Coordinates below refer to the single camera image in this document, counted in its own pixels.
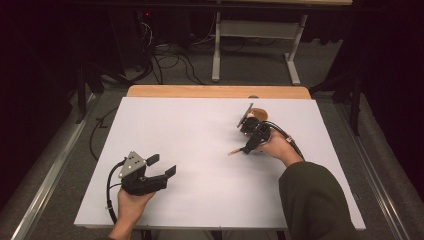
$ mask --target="hand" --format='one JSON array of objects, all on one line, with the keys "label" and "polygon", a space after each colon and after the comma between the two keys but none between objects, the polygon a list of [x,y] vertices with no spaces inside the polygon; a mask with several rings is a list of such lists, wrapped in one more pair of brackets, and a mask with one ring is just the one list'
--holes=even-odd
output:
[{"label": "hand", "polygon": [[147,202],[154,195],[155,192],[143,196],[133,196],[121,188],[118,192],[118,220],[109,237],[116,240],[127,240],[134,225],[143,215]]},{"label": "hand", "polygon": [[272,157],[281,160],[286,167],[303,161],[284,136],[273,128],[271,128],[270,140],[263,145],[259,145],[256,150],[266,152]]}]

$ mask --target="sleeve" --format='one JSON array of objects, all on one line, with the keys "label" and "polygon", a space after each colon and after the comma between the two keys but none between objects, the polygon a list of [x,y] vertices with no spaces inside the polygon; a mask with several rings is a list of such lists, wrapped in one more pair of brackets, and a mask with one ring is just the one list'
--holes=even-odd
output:
[{"label": "sleeve", "polygon": [[299,162],[279,180],[290,235],[299,239],[359,239],[343,190],[325,167]]}]

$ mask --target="desk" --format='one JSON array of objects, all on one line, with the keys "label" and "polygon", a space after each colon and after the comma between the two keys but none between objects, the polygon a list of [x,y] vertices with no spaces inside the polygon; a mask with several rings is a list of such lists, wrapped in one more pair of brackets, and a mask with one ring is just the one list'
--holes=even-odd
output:
[{"label": "desk", "polygon": [[[261,98],[247,98],[252,94]],[[149,202],[137,228],[286,229],[277,181],[284,166],[259,152],[227,156],[247,141],[236,125],[251,102],[266,109],[270,121],[292,134],[308,161],[326,166],[336,176],[354,226],[364,229],[316,102],[303,87],[261,86],[131,87],[118,109],[75,224],[112,226],[105,210],[107,176],[117,162],[136,151],[144,158],[161,156],[147,169],[147,176],[163,174],[177,165],[168,188]],[[111,184],[119,182],[117,174]],[[117,190],[111,191],[115,209]]]},{"label": "desk", "polygon": [[[303,4],[303,5],[351,5],[352,0],[222,0],[225,2],[256,2],[275,4]],[[292,40],[290,52],[285,53],[285,62],[289,70],[293,85],[300,85],[296,66],[293,62],[297,47],[302,37],[308,15],[303,14],[299,22],[256,22],[240,20],[221,20],[221,13],[216,13],[215,27],[215,51],[212,64],[212,81],[218,82],[221,68],[220,42],[221,36],[234,37],[259,37],[259,38],[279,38]]]}]

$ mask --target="white tabletop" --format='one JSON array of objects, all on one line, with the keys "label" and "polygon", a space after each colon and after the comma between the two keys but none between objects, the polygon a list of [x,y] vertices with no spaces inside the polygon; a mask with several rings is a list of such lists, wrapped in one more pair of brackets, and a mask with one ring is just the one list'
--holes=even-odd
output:
[{"label": "white tabletop", "polygon": [[[107,177],[116,163],[135,151],[143,158],[160,154],[160,161],[147,168],[147,176],[177,165],[168,188],[148,203],[137,227],[286,229],[278,192],[284,165],[255,151],[227,155],[248,140],[236,126],[251,102],[292,135],[307,161],[333,173],[354,226],[365,229],[316,102],[238,98],[123,98],[75,225],[113,225],[105,209]],[[120,182],[119,170],[112,184]],[[115,212],[118,189],[111,190]]]}]

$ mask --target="table leg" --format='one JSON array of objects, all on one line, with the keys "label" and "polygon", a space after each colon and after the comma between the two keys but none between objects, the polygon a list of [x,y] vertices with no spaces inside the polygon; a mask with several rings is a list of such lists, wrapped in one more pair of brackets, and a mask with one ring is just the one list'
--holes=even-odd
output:
[{"label": "table leg", "polygon": [[302,37],[303,29],[305,28],[307,19],[308,15],[302,15],[299,27],[297,28],[296,36],[293,40],[293,48],[290,53],[285,54],[287,68],[289,70],[290,78],[292,80],[293,85],[300,85],[299,76],[297,75],[296,66],[294,65],[293,59],[296,54],[297,48],[299,47],[300,38]]},{"label": "table leg", "polygon": [[219,50],[220,41],[221,41],[221,13],[216,13],[216,24],[215,24],[215,52],[213,55],[213,65],[212,65],[212,81],[219,81],[219,73],[221,68],[221,53]]}]

